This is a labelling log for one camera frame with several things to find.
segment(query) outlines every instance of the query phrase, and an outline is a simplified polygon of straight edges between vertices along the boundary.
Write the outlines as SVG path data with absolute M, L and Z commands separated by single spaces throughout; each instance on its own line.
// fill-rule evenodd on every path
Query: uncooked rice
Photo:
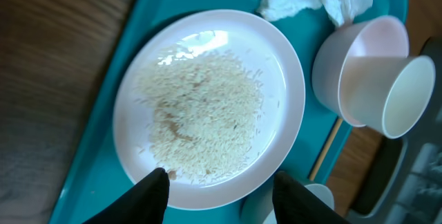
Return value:
M 136 78 L 143 102 L 155 109 L 149 151 L 158 167 L 171 179 L 202 184 L 242 171 L 258 132 L 262 71 L 252 77 L 232 52 L 165 60 L 146 65 Z

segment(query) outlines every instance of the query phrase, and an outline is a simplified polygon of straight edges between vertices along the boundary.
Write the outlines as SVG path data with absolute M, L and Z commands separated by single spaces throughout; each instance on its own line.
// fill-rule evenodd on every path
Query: paper cup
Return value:
M 304 185 L 311 193 L 318 197 L 328 207 L 334 209 L 332 191 L 325 186 L 312 182 L 300 176 L 293 176 L 299 183 Z M 275 211 L 272 202 L 273 177 L 265 184 L 251 193 L 242 207 L 241 221 L 244 224 L 276 224 Z
M 353 118 L 391 139 L 416 124 L 434 88 L 431 58 L 355 57 L 348 66 L 343 107 Z

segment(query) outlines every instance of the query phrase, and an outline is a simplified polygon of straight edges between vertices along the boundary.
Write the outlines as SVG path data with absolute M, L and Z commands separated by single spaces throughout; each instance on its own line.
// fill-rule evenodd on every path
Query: teal tray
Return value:
M 234 9 L 254 12 L 260 0 L 137 0 L 119 41 L 89 122 L 73 160 L 50 223 L 82 223 L 120 197 L 132 182 L 119 164 L 113 144 L 112 116 L 115 95 L 124 72 L 137 51 L 159 30 L 194 12 Z M 380 15 L 405 21 L 407 0 L 374 0 L 356 22 Z M 295 17 L 273 23 L 289 39 L 304 70 L 306 104 L 295 144 L 281 169 L 307 177 L 320 153 L 336 114 L 323 107 L 311 88 L 310 74 L 316 51 L 334 31 L 325 10 L 303 10 Z M 316 181 L 325 183 L 351 131 L 344 123 L 331 146 Z M 164 223 L 240 223 L 243 199 L 216 209 L 185 211 L 167 208 Z

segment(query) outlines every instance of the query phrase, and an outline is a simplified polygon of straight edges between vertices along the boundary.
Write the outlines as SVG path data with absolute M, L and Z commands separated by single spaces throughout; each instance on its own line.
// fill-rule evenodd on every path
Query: blue tray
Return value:
M 113 144 L 112 115 L 115 95 L 124 72 L 137 51 L 159 30 L 176 19 L 201 10 L 234 9 L 254 12 L 260 0 L 137 0 L 99 92 L 75 159 L 52 213 L 50 223 L 82 223 L 126 192 L 127 178 Z M 374 0 L 374 5 L 355 21 L 394 15 L 405 21 L 407 0 Z M 311 66 L 322 42 L 333 32 L 325 10 L 303 10 L 295 17 L 273 23 L 298 53 L 305 75 L 305 114 L 295 144 L 281 169 L 307 177 L 322 149 L 336 115 L 314 97 Z M 325 183 L 351 127 L 344 123 L 318 172 Z M 239 223 L 243 200 L 216 209 L 184 211 L 168 208 L 164 223 Z

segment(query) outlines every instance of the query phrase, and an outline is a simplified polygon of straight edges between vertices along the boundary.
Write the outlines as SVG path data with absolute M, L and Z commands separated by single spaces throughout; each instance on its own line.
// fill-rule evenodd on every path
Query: bowl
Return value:
M 409 54 L 405 26 L 396 17 L 382 16 L 345 26 L 332 33 L 316 55 L 311 83 L 316 98 L 353 127 L 363 127 L 344 107 L 351 73 L 349 60 L 355 57 L 404 57 Z
M 256 123 L 259 133 L 246 154 L 247 166 L 226 179 L 208 184 L 192 182 L 188 178 L 171 180 L 170 207 L 187 210 L 220 207 L 241 199 L 263 184 L 289 153 L 304 113 L 302 68 L 287 38 L 269 22 L 246 12 L 200 12 L 176 21 L 156 34 L 126 71 L 114 108 L 113 135 L 117 156 L 134 184 L 157 167 L 157 161 L 149 151 L 151 144 L 146 128 L 153 122 L 153 109 L 137 102 L 140 95 L 133 90 L 135 75 L 148 62 L 158 59 L 160 51 L 171 54 L 172 49 L 168 50 L 168 47 L 176 44 L 194 52 L 198 50 L 198 53 L 233 52 L 248 70 L 261 71 L 262 117 Z

